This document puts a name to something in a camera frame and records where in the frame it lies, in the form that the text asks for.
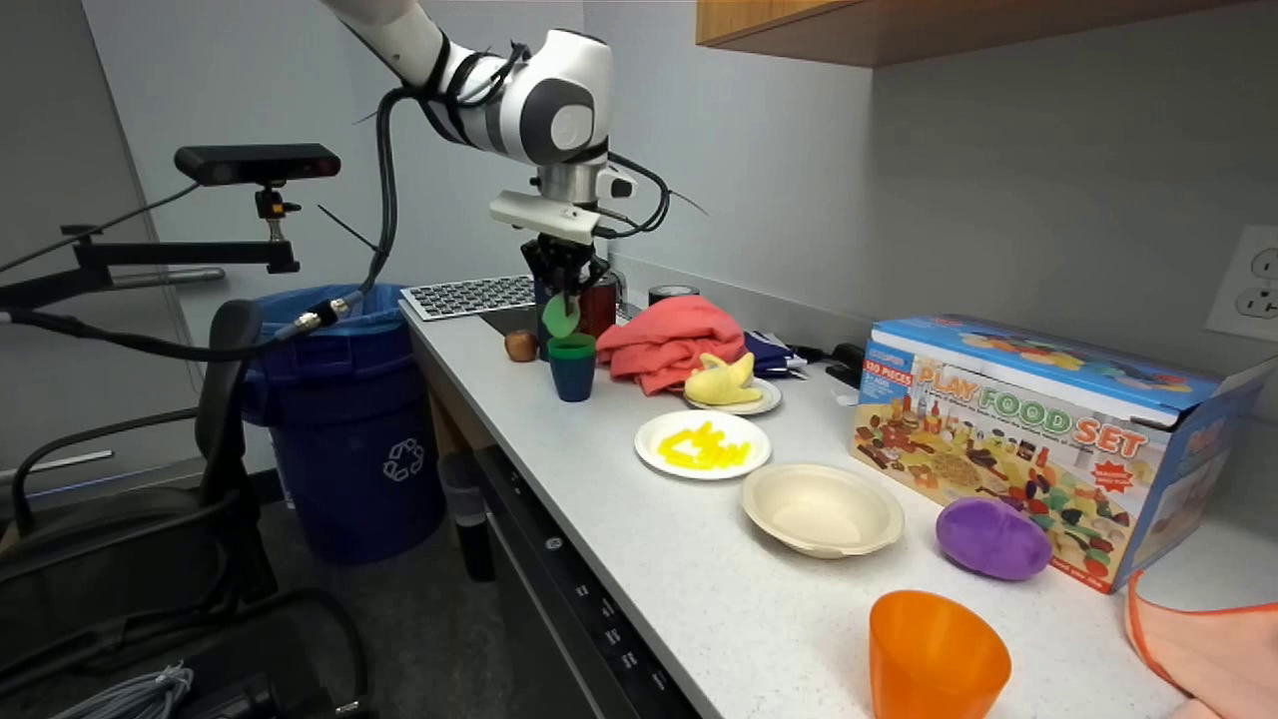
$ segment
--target red towel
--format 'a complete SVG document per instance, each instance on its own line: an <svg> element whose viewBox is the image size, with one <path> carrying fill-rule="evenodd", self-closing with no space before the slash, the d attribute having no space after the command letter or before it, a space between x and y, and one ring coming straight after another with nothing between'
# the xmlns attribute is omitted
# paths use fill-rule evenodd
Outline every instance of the red towel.
<svg viewBox="0 0 1278 719"><path fill-rule="evenodd" d="M744 329L704 295L673 295L651 303L629 322L597 335L597 359L611 379L639 379L645 397L680 386L699 355L739 359L745 353Z"/></svg>

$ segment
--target purple bowl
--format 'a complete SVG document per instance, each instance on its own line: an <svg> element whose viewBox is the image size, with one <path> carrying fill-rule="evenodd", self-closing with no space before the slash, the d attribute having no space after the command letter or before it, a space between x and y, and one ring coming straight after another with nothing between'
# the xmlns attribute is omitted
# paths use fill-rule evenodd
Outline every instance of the purple bowl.
<svg viewBox="0 0 1278 719"><path fill-rule="evenodd" d="M998 499L953 499L936 519L944 555L974 575L1023 583L1051 562L1045 535Z"/></svg>

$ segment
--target orange cup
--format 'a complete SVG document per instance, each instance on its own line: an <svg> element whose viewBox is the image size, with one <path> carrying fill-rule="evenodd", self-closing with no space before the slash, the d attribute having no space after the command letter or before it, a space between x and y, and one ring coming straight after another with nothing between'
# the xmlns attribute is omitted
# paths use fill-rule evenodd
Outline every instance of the orange cup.
<svg viewBox="0 0 1278 719"><path fill-rule="evenodd" d="M890 591L869 606L876 719L977 719L1007 674L1003 640L964 602L932 591Z"/></svg>

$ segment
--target cardboard box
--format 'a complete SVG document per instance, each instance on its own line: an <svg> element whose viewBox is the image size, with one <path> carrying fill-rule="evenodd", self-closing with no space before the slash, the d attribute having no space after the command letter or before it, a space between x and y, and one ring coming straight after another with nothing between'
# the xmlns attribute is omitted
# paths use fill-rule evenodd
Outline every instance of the cardboard box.
<svg viewBox="0 0 1278 719"><path fill-rule="evenodd" d="M1018 506L1057 572L1115 591L1198 526L1266 377L1211 379L977 321L882 321L852 450L937 504Z"/></svg>

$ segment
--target white countertop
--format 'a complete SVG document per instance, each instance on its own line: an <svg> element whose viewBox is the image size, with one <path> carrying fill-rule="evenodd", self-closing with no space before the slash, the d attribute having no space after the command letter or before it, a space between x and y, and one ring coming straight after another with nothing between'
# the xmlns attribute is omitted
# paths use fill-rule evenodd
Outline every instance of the white countertop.
<svg viewBox="0 0 1278 719"><path fill-rule="evenodd" d="M1003 635L1014 671L994 719L1131 719L1182 704L1127 648L1110 596L1057 572L990 583L949 567L936 552L937 506L845 450L852 391L821 371L780 382L784 409L760 427L776 458L857 466L898 495L905 538L865 560L804 560L745 522L739 482L641 466L636 427L680 401L597 371L585 403L557 403L551 369L507 362L484 321L416 333L704 715L869 715L865 610L893 586L949 596Z"/></svg>

